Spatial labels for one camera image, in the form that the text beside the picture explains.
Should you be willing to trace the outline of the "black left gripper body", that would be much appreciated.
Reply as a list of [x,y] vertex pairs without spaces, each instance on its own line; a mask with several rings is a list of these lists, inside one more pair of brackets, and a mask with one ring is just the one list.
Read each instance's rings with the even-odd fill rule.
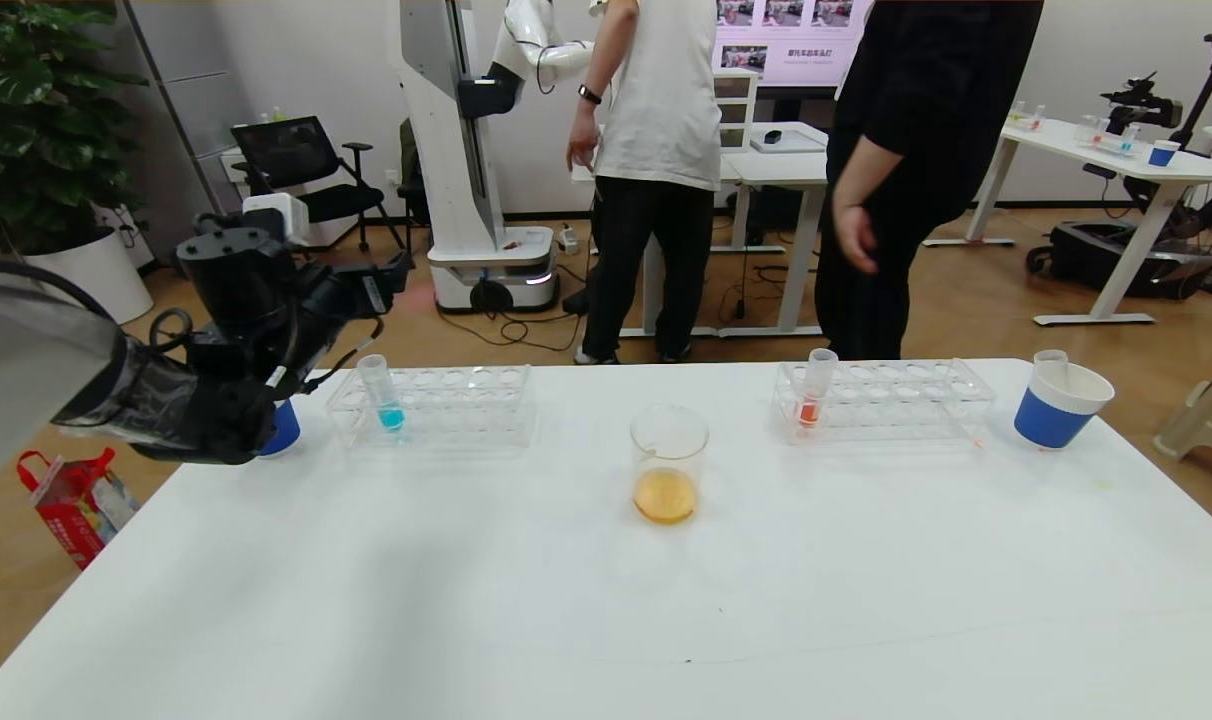
[[336,322],[381,319],[395,293],[379,292],[379,265],[305,263],[305,310]]

